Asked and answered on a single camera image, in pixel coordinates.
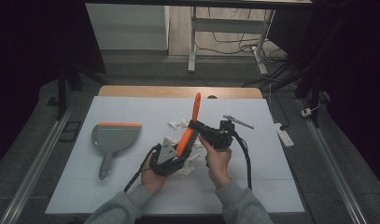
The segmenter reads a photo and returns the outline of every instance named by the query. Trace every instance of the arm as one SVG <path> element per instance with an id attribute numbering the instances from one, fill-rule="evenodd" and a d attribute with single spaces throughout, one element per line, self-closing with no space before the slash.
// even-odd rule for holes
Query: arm
<path id="1" fill-rule="evenodd" d="M 150 156 L 143 167 L 141 185 L 126 194 L 119 192 L 110 201 L 104 203 L 87 219 L 85 223 L 134 223 L 142 216 L 142 207 L 156 194 L 166 181 L 165 176 L 155 175 L 149 170 Z"/>
<path id="2" fill-rule="evenodd" d="M 85 223 L 134 223 L 141 217 L 141 208 L 150 199 L 151 194 L 144 186 L 139 186 L 128 194 L 121 191 L 96 209 Z"/>
<path id="3" fill-rule="evenodd" d="M 231 149 L 215 151 L 202 137 L 199 138 L 207 150 L 206 160 L 210 179 L 216 186 L 216 195 L 222 203 L 222 215 L 229 224 L 273 223 L 260 201 L 250 189 L 240 189 L 228 175 Z"/>

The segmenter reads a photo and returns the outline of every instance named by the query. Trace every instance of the gray sleeve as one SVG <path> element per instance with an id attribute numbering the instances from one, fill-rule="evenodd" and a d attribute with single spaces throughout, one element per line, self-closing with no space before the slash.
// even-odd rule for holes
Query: gray sleeve
<path id="1" fill-rule="evenodd" d="M 222 203 L 222 216 L 227 224 L 239 223 L 273 223 L 264 206 L 250 189 L 240 189 L 231 181 L 230 184 L 216 190 Z"/>
<path id="2" fill-rule="evenodd" d="M 151 199 L 148 190 L 143 186 L 126 194 L 119 192 L 110 201 L 100 206 L 85 223 L 125 223 L 132 224 L 142 216 L 141 208 Z"/>

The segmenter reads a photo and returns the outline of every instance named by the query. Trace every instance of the dark background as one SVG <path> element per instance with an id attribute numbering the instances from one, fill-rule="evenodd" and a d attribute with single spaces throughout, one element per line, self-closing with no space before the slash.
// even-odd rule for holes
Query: dark background
<path id="1" fill-rule="evenodd" d="M 270 38 L 274 30 L 295 33 L 274 42 L 301 69 L 334 18 L 277 12 Z M 32 114 L 40 87 L 79 68 L 105 72 L 83 2 L 0 1 L 0 160 Z M 331 117 L 380 179 L 380 1 L 354 2 L 321 72 Z"/>
<path id="2" fill-rule="evenodd" d="M 82 1 L 0 1 L 0 160 L 40 88 L 79 68 L 106 72 Z"/>

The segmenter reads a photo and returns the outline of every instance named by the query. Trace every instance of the white paper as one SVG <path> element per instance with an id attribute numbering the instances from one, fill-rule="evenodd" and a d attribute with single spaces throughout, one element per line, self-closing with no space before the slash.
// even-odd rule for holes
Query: white paper
<path id="1" fill-rule="evenodd" d="M 123 190 L 138 170 L 147 152 L 164 136 L 180 139 L 185 128 L 174 130 L 170 120 L 190 119 L 194 99 L 94 97 L 91 108 L 47 208 L 47 214 L 90 214 Z M 265 100 L 202 99 L 198 120 L 218 128 L 223 115 L 231 115 L 254 125 L 254 130 L 235 124 L 235 130 L 248 146 L 252 161 L 253 192 L 268 212 L 303 212 L 298 191 L 278 139 Z M 137 140 L 117 152 L 108 176 L 99 180 L 104 153 L 91 142 L 91 131 L 99 122 L 142 124 Z M 242 188 L 246 187 L 246 161 L 242 149 L 232 142 L 229 172 Z M 220 214 L 221 204 L 207 174 L 204 149 L 191 165 L 190 175 L 171 175 L 165 186 L 145 207 L 151 215 Z M 140 177 L 132 186 L 140 183 Z"/>

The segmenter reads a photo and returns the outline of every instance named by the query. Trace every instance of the person's left hand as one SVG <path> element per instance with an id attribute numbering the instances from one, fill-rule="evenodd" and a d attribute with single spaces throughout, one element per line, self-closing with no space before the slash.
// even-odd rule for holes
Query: person's left hand
<path id="1" fill-rule="evenodd" d="M 148 190 L 151 195 L 154 195 L 163 187 L 163 184 L 166 181 L 167 177 L 156 175 L 149 168 L 151 156 L 152 155 L 149 155 L 146 163 L 143 166 L 143 172 L 141 173 L 141 184 Z"/>

